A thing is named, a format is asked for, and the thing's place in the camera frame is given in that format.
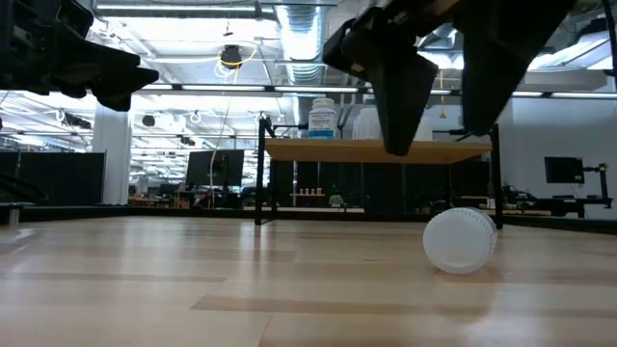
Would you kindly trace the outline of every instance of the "plastic bottle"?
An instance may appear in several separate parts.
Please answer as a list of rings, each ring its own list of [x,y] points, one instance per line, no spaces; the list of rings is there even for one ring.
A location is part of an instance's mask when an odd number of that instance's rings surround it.
[[[354,121],[354,140],[381,140],[382,127],[376,107],[367,107],[360,111]]]
[[[485,213],[454,208],[433,218],[423,236],[424,251],[437,268],[465,275],[482,268],[493,256],[496,225]]]
[[[308,114],[308,137],[310,139],[335,139],[337,115],[334,100],[314,99],[312,110]]]

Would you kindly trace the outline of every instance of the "white column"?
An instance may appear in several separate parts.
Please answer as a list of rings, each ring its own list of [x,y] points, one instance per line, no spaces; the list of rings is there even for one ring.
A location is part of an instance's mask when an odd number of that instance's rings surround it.
[[[107,153],[103,203],[128,202],[132,135],[132,115],[96,105],[93,152]]]

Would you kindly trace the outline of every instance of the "air duct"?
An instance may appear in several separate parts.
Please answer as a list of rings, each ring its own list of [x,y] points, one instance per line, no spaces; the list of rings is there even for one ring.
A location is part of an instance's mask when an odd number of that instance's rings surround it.
[[[277,6],[285,59],[320,61],[324,45],[325,12],[317,6]],[[323,66],[287,65],[291,84],[321,84]]]

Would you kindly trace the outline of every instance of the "monitor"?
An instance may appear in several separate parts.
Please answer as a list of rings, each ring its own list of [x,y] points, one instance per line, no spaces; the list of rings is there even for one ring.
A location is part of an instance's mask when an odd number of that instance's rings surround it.
[[[547,183],[585,183],[582,159],[566,157],[544,158]]]
[[[180,188],[179,184],[162,183],[159,192],[161,195],[172,195]]]
[[[214,151],[195,151],[189,156],[186,184],[209,185],[210,161]],[[241,186],[244,150],[217,150],[212,169],[215,186]]]

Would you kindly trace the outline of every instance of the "wooden table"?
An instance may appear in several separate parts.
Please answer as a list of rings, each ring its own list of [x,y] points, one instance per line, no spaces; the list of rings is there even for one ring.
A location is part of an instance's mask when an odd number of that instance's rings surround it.
[[[266,139],[266,132],[272,139]],[[259,141],[257,150],[257,190],[255,195],[255,224],[263,224],[261,205],[263,195],[264,154],[267,151],[272,158],[270,181],[276,190],[277,163],[321,162],[321,163],[384,163],[384,164],[427,164],[452,165],[473,157],[492,154],[492,181],[496,191],[496,224],[502,228],[501,204],[501,168],[499,158],[499,131],[494,125],[490,131],[490,143],[466,142],[414,142],[405,156],[388,154],[381,140],[315,140],[315,139],[279,139],[272,125],[267,120],[259,121]],[[445,185],[445,202],[450,204],[451,191],[449,179]],[[276,193],[271,194],[270,205],[274,206],[271,219],[276,219]]]
[[[278,161],[447,165],[488,153],[492,144],[415,142],[404,157],[387,154],[381,140],[267,139],[265,148]]]

